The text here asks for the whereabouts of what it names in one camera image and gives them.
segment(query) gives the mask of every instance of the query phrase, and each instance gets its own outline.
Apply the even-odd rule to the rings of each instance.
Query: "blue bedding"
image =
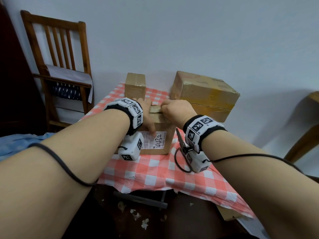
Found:
[[[54,134],[53,132],[47,132],[42,136],[34,134],[14,134],[0,137],[0,162],[26,149],[31,143],[41,142]]]

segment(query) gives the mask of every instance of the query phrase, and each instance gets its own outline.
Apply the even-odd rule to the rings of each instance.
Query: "person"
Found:
[[[138,102],[151,133],[150,100]],[[165,117],[182,129],[196,112],[185,100],[165,100]],[[93,183],[130,126],[126,113],[109,109],[79,121],[42,144],[81,180]],[[218,130],[202,141],[210,160],[265,153],[230,132]],[[319,185],[293,167],[269,157],[240,157],[214,164],[259,218],[271,238],[317,238]],[[61,238],[90,191],[37,147],[0,163],[1,238]]]

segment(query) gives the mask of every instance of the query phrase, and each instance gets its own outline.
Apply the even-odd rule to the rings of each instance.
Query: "person's right arm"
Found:
[[[178,128],[196,115],[184,100],[165,100],[162,112]],[[202,141],[210,160],[266,152],[218,130]],[[317,238],[319,185],[284,162],[270,157],[240,157],[214,163],[247,202],[271,238]]]

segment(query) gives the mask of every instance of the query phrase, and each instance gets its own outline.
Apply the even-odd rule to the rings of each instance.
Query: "red and white tablecloth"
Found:
[[[105,105],[117,98],[124,97],[124,86],[121,83],[101,100],[82,119],[93,116],[103,111]],[[146,88],[146,98],[150,98],[153,104],[161,104],[169,98],[168,93],[156,89]],[[175,164],[174,153],[179,148],[177,135],[168,155],[141,155],[136,161],[125,161],[114,154],[99,178],[99,184],[113,186],[122,193],[130,193],[134,190],[168,190],[174,189],[182,193],[209,200],[226,208],[234,209],[248,217],[254,213],[221,176],[213,165],[200,173],[184,173]],[[189,169],[184,157],[177,153],[178,163],[185,169]]]

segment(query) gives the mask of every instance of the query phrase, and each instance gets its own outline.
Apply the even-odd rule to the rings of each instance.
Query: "white paper on chair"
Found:
[[[90,84],[92,88],[90,89],[90,94],[87,101],[89,103],[92,103],[93,82],[89,74],[71,70],[71,69],[65,69],[65,68],[61,68],[61,67],[57,67],[53,65],[46,65],[46,66],[49,70],[50,76],[52,77]]]

